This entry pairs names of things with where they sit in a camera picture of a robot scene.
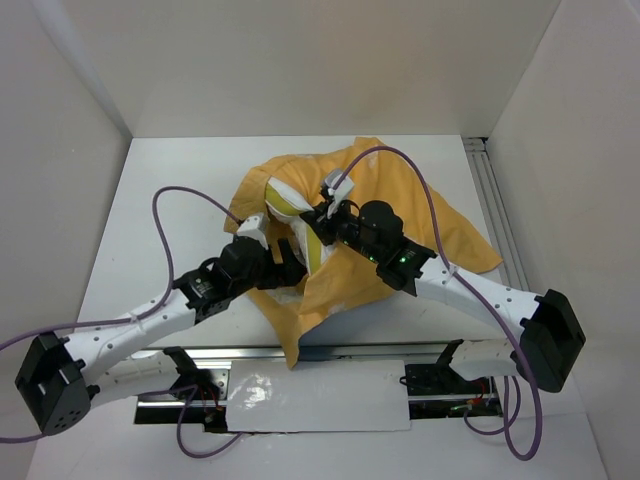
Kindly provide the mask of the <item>white pillow yellow trim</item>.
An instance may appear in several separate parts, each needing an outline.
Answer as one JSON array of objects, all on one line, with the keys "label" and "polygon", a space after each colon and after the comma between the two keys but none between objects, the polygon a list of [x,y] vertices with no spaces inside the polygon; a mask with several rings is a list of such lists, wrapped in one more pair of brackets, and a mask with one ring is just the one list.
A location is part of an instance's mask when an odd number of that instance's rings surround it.
[{"label": "white pillow yellow trim", "polygon": [[313,207],[293,187],[270,177],[265,187],[265,204],[269,212],[292,230],[298,245],[299,255],[307,268],[310,280],[337,251],[335,245],[324,245],[313,229],[303,220],[302,214],[313,213]]}]

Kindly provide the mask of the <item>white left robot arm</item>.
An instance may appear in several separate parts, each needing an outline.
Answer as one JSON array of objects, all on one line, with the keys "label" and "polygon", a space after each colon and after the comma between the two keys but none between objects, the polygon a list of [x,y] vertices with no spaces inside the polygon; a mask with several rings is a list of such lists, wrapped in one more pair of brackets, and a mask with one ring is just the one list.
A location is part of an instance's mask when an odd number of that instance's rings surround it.
[{"label": "white left robot arm", "polygon": [[150,304],[122,325],[96,326],[66,338],[54,332],[31,342],[15,385],[40,432],[62,433],[93,408],[129,396],[166,391],[176,399],[197,390],[216,392],[211,373],[200,369],[181,347],[149,356],[150,344],[224,312],[251,289],[293,287],[305,276],[287,240],[279,240],[281,258],[257,240],[235,237],[220,256],[173,281],[168,297]]}]

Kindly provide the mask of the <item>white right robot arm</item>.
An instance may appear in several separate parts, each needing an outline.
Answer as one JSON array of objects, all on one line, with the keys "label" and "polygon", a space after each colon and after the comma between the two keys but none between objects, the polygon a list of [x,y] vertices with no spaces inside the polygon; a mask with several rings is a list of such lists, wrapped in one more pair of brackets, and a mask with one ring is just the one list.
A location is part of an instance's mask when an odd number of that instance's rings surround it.
[{"label": "white right robot arm", "polygon": [[325,245],[341,243],[376,266],[388,287],[434,300],[498,328],[516,345],[516,372],[545,392],[560,392],[586,343],[568,298],[553,289],[540,295],[496,283],[452,263],[405,236],[404,223],[379,200],[351,211],[353,202],[328,202],[302,213]]}]

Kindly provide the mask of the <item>orange and blue pillowcase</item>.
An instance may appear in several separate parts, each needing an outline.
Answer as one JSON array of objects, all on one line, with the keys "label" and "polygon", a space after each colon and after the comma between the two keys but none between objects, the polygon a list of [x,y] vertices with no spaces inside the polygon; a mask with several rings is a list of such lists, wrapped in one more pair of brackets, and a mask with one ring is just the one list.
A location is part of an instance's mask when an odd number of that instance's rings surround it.
[{"label": "orange and blue pillowcase", "polygon": [[329,316],[390,297],[408,283],[411,254],[429,251],[476,274],[498,252],[444,197],[375,137],[341,150],[288,154],[251,168],[230,203],[239,219],[261,213],[270,246],[285,239],[306,272],[291,287],[252,289],[288,367],[300,339]]}]

